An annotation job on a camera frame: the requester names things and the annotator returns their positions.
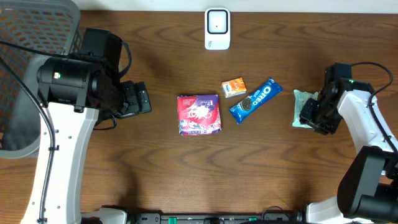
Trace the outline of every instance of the cable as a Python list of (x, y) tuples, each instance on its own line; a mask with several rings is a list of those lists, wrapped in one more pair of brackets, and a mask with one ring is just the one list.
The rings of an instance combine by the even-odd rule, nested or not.
[(54, 150), (55, 148), (55, 132), (54, 129), (51, 125), (51, 122), (47, 115), (45, 114), (43, 108), (41, 107), (39, 101), (37, 101), (36, 97), (32, 94), (32, 92), (28, 89), (28, 87), (25, 85), (25, 83), (15, 74), (14, 71), (7, 65), (7, 63), (0, 57), (0, 64), (17, 80), (18, 84), (20, 84), (22, 90), (26, 93), (26, 95), (32, 100), (33, 104), (39, 111), (40, 115), (42, 115), (43, 120), (47, 128), (49, 129), (49, 134), (50, 134), (50, 155), (49, 155), (49, 161), (47, 163), (47, 170), (45, 171), (45, 177), (44, 177), (44, 183), (43, 183), (43, 191), (42, 191), (42, 197), (40, 199), (40, 214), (39, 214), (39, 219), (37, 220), (40, 223), (45, 222), (44, 218), (44, 209), (45, 209), (45, 199), (47, 197), (47, 189), (49, 186), (49, 180), (50, 180), (50, 173), (51, 173), (51, 167), (52, 167), (52, 161), (54, 159)]
[(112, 115), (112, 122), (113, 122), (113, 127), (108, 127), (108, 128), (95, 128), (95, 131), (107, 131), (107, 130), (112, 130), (114, 128), (116, 128), (116, 126), (118, 125), (118, 121), (116, 120), (116, 118)]
[(369, 107), (369, 110), (371, 111), (371, 114), (372, 114), (372, 117), (374, 119), (374, 122), (376, 122), (376, 124), (377, 124), (378, 128), (380, 129), (380, 132), (382, 133), (384, 139), (387, 141), (388, 145), (390, 145), (391, 149), (394, 151), (394, 153), (398, 157), (398, 150), (397, 150), (396, 146), (392, 143), (392, 141), (390, 139), (391, 136), (389, 136), (386, 133), (386, 130), (384, 130), (383, 126), (381, 125), (381, 123), (379, 121), (379, 119), (377, 118), (376, 113), (373, 110), (374, 103), (372, 103), (372, 99), (373, 99), (374, 96), (376, 96), (376, 94), (380, 93), (381, 91), (385, 90), (389, 85), (391, 85), (391, 83), (392, 83), (392, 72), (388, 68), (386, 68), (385, 66), (383, 66), (383, 65), (381, 65), (379, 63), (375, 63), (375, 62), (358, 62), (358, 63), (352, 64), (351, 66), (353, 67), (353, 66), (356, 66), (356, 65), (375, 65), (375, 66), (377, 66), (379, 68), (382, 68), (390, 76), (390, 80), (385, 86), (381, 87), (380, 89), (378, 89), (377, 91), (375, 91), (374, 93), (371, 94), (371, 96), (368, 99), (368, 107)]
[(262, 220), (264, 220), (265, 215), (267, 214), (268, 210), (269, 210), (269, 209), (272, 209), (272, 208), (278, 208), (278, 209), (280, 209), (280, 210), (284, 213), (284, 215), (285, 215), (288, 219), (290, 219), (290, 217), (285, 213), (285, 210), (283, 210), (283, 208), (274, 205), (274, 206), (268, 207), (268, 208), (262, 213), (262, 215), (261, 215), (261, 219), (262, 219)]
[(8, 45), (10, 47), (14, 47), (14, 48), (17, 48), (17, 49), (25, 50), (27, 52), (32, 52), (32, 53), (35, 53), (35, 54), (41, 54), (41, 55), (46, 55), (46, 56), (50, 56), (50, 57), (68, 58), (68, 55), (54, 54), (54, 53), (48, 53), (48, 52), (43, 52), (43, 51), (39, 51), (39, 50), (34, 50), (34, 49), (30, 49), (28, 47), (23, 47), (23, 46), (20, 46), (20, 45), (16, 45), (16, 44), (4, 41), (4, 40), (0, 40), (0, 44)]
[(130, 66), (131, 66), (131, 61), (132, 61), (129, 45), (126, 42), (122, 42), (122, 44), (123, 44), (124, 48), (126, 49), (127, 57), (129, 58), (129, 64), (127, 65), (126, 68), (124, 68), (123, 70), (121, 70), (119, 72), (119, 78), (122, 78), (129, 71)]

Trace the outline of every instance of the snack package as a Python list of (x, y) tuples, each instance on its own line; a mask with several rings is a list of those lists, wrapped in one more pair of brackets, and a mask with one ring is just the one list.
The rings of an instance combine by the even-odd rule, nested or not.
[(282, 91), (283, 88), (273, 79), (269, 78), (254, 93), (251, 93), (248, 97), (229, 109), (229, 112), (236, 119), (236, 122), (240, 124), (258, 107)]
[(225, 98), (246, 93), (243, 78), (237, 78), (221, 84), (224, 90)]
[(314, 100), (318, 98), (318, 92), (311, 94), (307, 92), (301, 92), (300, 90), (293, 90), (293, 93), (295, 101), (294, 101), (294, 119), (292, 126), (297, 128), (311, 128), (311, 126), (307, 124), (300, 123), (300, 112), (309, 98), (313, 98)]
[(221, 131), (218, 95), (177, 97), (178, 127), (183, 136)]

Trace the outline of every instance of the oreo logo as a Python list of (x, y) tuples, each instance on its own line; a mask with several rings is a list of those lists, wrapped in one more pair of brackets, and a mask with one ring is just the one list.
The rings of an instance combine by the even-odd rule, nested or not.
[(253, 105), (257, 105), (258, 103), (260, 103), (261, 100), (263, 100), (268, 95), (269, 92), (271, 92), (271, 87), (270, 86), (264, 87), (264, 89), (256, 98), (256, 100), (254, 100)]

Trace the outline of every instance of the white panel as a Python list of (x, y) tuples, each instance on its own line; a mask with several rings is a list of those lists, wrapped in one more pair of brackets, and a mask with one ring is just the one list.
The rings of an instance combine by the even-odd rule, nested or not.
[(81, 10), (398, 13), (397, 0), (72, 0)]
[(125, 211), (113, 208), (101, 208), (98, 211), (81, 214), (82, 217), (97, 217), (103, 224), (125, 224), (127, 221), (127, 213)]
[[(85, 108), (83, 113), (75, 113), (73, 105), (49, 103), (44, 108), (55, 131), (55, 145), (59, 150), (54, 152), (50, 173), (47, 198), (45, 201), (45, 218), (47, 224), (80, 223), (80, 186), (86, 158), (88, 141), (98, 119), (99, 111)], [(35, 181), (32, 195), (25, 212), (22, 224), (37, 224), (40, 199), (44, 177), (49, 160), (49, 130), (40, 117), (40, 149), (37, 159)]]
[(227, 31), (228, 13), (225, 11), (211, 11), (209, 14), (209, 31), (214, 34), (225, 33)]
[[(345, 91), (337, 105), (338, 113), (348, 126), (349, 133), (355, 144), (356, 153), (359, 153), (363, 146), (378, 146), (383, 151), (393, 152), (390, 145), (384, 141), (384, 137), (368, 108), (370, 96), (371, 94), (368, 91)], [(379, 122), (387, 135), (392, 136), (391, 142), (397, 146), (398, 141), (380, 113), (376, 97), (373, 97), (372, 103), (374, 103), (373, 110)]]
[(344, 218), (337, 205), (337, 196), (307, 205), (307, 222), (319, 224), (373, 223), (363, 218)]

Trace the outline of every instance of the oreo cookie image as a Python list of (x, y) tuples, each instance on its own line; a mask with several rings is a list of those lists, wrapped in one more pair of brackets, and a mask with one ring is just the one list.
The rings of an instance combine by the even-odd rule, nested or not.
[(244, 111), (251, 110), (251, 106), (252, 106), (252, 101), (249, 97), (246, 97), (241, 101), (241, 107)]
[(282, 91), (283, 88), (273, 79), (269, 78), (257, 90), (249, 94), (248, 97), (230, 108), (229, 112), (236, 119), (237, 124), (240, 124), (247, 116), (256, 111), (258, 107)]

